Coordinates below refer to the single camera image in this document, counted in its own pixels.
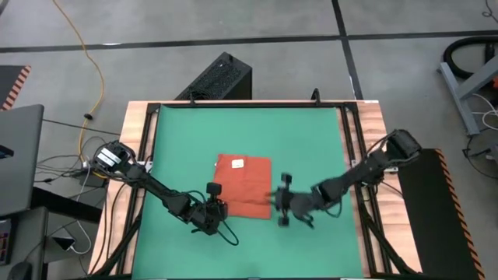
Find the yellow cable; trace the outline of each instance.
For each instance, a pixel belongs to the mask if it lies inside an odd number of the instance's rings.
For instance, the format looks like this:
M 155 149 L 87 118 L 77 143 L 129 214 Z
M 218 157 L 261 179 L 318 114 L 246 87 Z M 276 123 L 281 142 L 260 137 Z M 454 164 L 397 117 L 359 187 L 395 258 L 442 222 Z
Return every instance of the yellow cable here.
M 88 51 L 86 50 L 86 46 L 85 46 L 85 42 L 83 41 L 83 39 L 81 38 L 81 35 L 79 34 L 79 31 L 76 29 L 76 26 L 72 23 L 71 19 L 69 18 L 68 15 L 66 15 L 66 13 L 64 12 L 64 10 L 61 8 L 61 6 L 57 3 L 57 0 L 52 0 L 52 2 L 54 3 L 54 5 L 57 7 L 57 9 L 61 12 L 61 14 L 65 17 L 65 19 L 68 21 L 69 25 L 71 26 L 71 28 L 75 31 L 76 33 L 76 36 L 78 36 L 78 39 L 79 39 L 79 42 L 81 44 L 81 48 L 83 49 L 83 51 L 85 52 L 85 56 L 88 58 L 88 60 L 90 60 L 92 62 L 92 64 L 95 66 L 95 69 L 97 70 L 97 72 L 99 73 L 99 77 L 100 77 L 100 97 L 98 99 L 98 101 L 95 103 L 95 105 L 93 105 L 93 108 L 92 110 L 90 110 L 88 112 L 88 114 L 92 114 L 96 108 L 98 108 L 98 106 L 100 105 L 100 103 L 102 102 L 102 99 L 103 99 L 103 88 L 104 88 L 104 80 L 103 80 L 103 75 L 102 75 L 102 71 L 100 70 L 100 67 L 99 65 L 93 60 L 92 57 L 90 57 L 90 55 L 88 54 Z M 79 158 L 83 161 L 84 158 L 82 156 L 82 143 L 83 143 L 83 137 L 84 137 L 84 134 L 85 134 L 85 128 L 88 126 L 88 119 L 85 118 L 84 122 L 83 122 L 83 125 L 82 125 L 82 129 L 79 133 L 79 140 L 78 140 L 78 154 L 79 154 Z M 95 173 L 94 174 L 100 178 L 103 178 L 105 179 L 106 177 L 98 174 L 98 173 Z

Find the white cable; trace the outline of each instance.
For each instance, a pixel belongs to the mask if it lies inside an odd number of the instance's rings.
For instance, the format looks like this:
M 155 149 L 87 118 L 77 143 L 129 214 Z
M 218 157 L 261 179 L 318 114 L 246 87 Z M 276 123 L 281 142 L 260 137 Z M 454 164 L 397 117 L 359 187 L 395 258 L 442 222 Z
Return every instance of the white cable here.
M 82 193 L 82 192 L 83 192 L 83 190 L 85 189 L 86 182 L 87 182 L 87 180 L 88 180 L 88 178 L 89 178 L 89 176 L 90 176 L 90 170 L 91 170 L 91 167 L 88 165 L 88 172 L 86 173 L 86 177 L 85 177 L 85 180 L 83 181 L 83 184 L 82 184 L 82 186 L 81 186 L 81 190 L 79 191 L 78 197 L 76 197 L 76 201 L 79 201 L 79 197 L 81 196 L 81 193 Z M 81 255 L 83 255 L 83 254 L 86 254 L 86 253 L 90 252 L 90 250 L 92 249 L 92 240 L 91 240 L 91 239 L 90 239 L 90 237 L 88 236 L 88 233 L 86 233 L 86 230 L 83 228 L 83 226 L 81 225 L 81 223 L 80 223 L 79 221 L 76 221 L 76 222 L 78 223 L 79 228 L 80 228 L 80 229 L 83 231 L 83 233 L 85 234 L 85 236 L 86 236 L 86 238 L 87 238 L 87 240 L 88 240 L 88 244 L 89 244 L 89 246 L 88 246 L 88 249 L 86 249 L 86 250 L 85 250 L 85 251 L 83 251 L 83 252 L 79 252 L 79 251 L 77 251 L 77 250 L 76 250 L 73 246 L 70 246 L 70 249 L 71 249 L 73 252 L 77 253 L 77 254 L 81 254 Z
M 484 102 L 486 102 L 489 107 L 491 108 L 491 111 L 487 111 L 487 112 L 472 112 L 473 114 L 482 114 L 482 123 L 489 129 L 493 129 L 493 130 L 496 130 L 498 131 L 498 128 L 495 128 L 493 127 L 492 125 L 489 125 L 488 123 L 486 123 L 486 116 L 491 114 L 491 113 L 494 113 L 496 117 L 498 117 L 498 112 L 496 111 L 495 107 L 491 104 L 491 102 L 489 100 L 487 100 L 484 96 L 480 95 L 480 94 L 477 94 L 477 93 L 474 93 L 472 94 L 473 96 L 477 96 L 479 98 L 481 98 L 482 100 L 484 100 Z

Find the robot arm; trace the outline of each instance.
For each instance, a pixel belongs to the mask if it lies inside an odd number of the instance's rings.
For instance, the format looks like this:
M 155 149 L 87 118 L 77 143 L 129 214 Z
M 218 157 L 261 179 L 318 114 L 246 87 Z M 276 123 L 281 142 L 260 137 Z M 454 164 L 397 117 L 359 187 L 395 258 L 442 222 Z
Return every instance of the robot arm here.
M 387 168 L 410 163 L 418 157 L 422 149 L 406 130 L 394 130 L 378 143 L 380 147 L 369 153 L 356 166 L 339 177 L 328 178 L 315 184 L 309 193 L 290 191 L 292 177 L 289 174 L 283 174 L 282 181 L 285 185 L 279 187 L 273 194 L 275 208 L 283 213 L 279 225 L 289 225 L 287 212 L 291 211 L 296 219 L 313 228 L 313 217 L 309 214 L 311 211 L 326 211 L 337 205 L 349 187 L 354 184 L 379 184 L 384 179 L 384 171 Z M 386 144 L 387 151 L 384 152 L 382 148 Z
M 168 212 L 184 223 L 191 222 L 197 229 L 207 235 L 218 233 L 219 224 L 226 219 L 227 205 L 216 198 L 221 194 L 221 185 L 208 183 L 207 192 L 211 197 L 206 201 L 201 194 L 200 201 L 191 193 L 197 191 L 179 192 L 161 184 L 146 171 L 146 168 L 137 164 L 135 154 L 126 145 L 114 141 L 99 149 L 92 167 L 107 177 L 120 180 L 130 187 L 144 188 L 160 199 Z

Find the wooden table frame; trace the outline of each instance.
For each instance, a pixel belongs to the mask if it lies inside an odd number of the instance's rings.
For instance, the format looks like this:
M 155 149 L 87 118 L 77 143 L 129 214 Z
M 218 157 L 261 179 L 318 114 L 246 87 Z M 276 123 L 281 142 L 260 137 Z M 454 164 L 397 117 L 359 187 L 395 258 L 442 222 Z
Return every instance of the wooden table frame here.
M 155 108 L 150 104 L 161 103 L 175 107 L 189 107 L 189 101 L 132 101 L 128 104 L 128 109 L 124 118 L 124 125 L 121 132 L 120 141 L 134 149 L 142 160 L 151 154 L 153 150 L 153 139 L 155 136 L 155 125 L 157 114 L 153 111 Z M 237 106 L 254 106 L 255 104 L 265 104 L 268 107 L 338 107 L 339 127 L 341 133 L 343 150 L 345 153 L 345 164 L 350 166 L 351 159 L 361 159 L 366 152 L 366 147 L 370 147 L 378 139 L 386 135 L 386 129 L 382 118 L 381 108 L 377 101 L 351 101 L 351 100 L 324 100 L 317 102 L 315 100 L 206 100 L 197 101 L 196 104 L 210 107 L 227 107 L 230 104 Z M 397 175 L 386 174 L 385 180 L 401 191 Z M 118 195 L 121 184 L 111 181 L 107 191 L 107 211 L 103 211 L 103 217 L 107 213 L 107 226 L 104 226 L 104 220 L 100 219 L 100 227 L 97 233 L 95 247 L 90 269 L 94 266 L 98 270 L 107 259 L 107 252 L 114 251 L 123 237 L 125 224 L 137 216 L 142 204 L 144 192 L 132 191 L 130 187 L 124 187 Z M 355 188 L 351 188 L 352 205 L 355 209 L 355 224 L 360 248 L 362 261 L 362 271 L 365 276 L 369 276 L 373 271 L 389 271 L 385 266 L 379 266 L 379 263 L 386 264 L 388 260 L 382 254 L 377 241 L 369 231 L 368 235 L 365 227 L 360 221 L 358 214 L 358 199 Z M 375 216 L 375 207 L 378 205 L 378 215 L 382 221 L 384 235 L 389 240 L 393 248 L 405 260 L 405 262 L 416 271 L 420 271 L 420 263 L 416 252 L 415 242 L 409 225 L 408 215 L 406 213 L 403 199 L 387 188 L 379 187 L 377 196 L 371 197 L 372 190 L 361 188 L 360 196 L 368 198 L 371 203 L 367 206 L 369 213 Z M 136 206 L 134 215 L 127 215 L 130 201 L 135 201 Z M 110 206 L 115 203 L 115 209 L 111 211 Z M 114 215 L 113 224 L 110 225 L 110 216 Z M 104 228 L 107 228 L 106 239 L 104 240 Z M 109 232 L 112 230 L 112 237 L 109 240 Z M 367 253 L 366 246 L 371 243 L 371 254 Z M 130 242 L 126 255 L 122 258 L 121 265 L 118 265 L 119 273 L 131 273 L 133 257 L 135 253 L 136 235 Z M 102 249 L 103 256 L 98 260 Z

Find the metal stand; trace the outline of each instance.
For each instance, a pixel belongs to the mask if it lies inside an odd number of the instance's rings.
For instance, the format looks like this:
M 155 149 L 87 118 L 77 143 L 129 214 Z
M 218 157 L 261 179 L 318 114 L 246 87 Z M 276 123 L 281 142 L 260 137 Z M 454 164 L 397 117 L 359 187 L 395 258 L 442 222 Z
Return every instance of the metal stand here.
M 439 70 L 457 105 L 461 119 L 464 121 L 465 128 L 467 128 L 467 134 L 470 136 L 478 135 L 480 133 L 479 126 L 468 105 L 468 98 L 498 75 L 498 56 L 488 61 L 474 75 L 460 85 L 458 85 L 457 79 L 446 62 L 441 63 Z

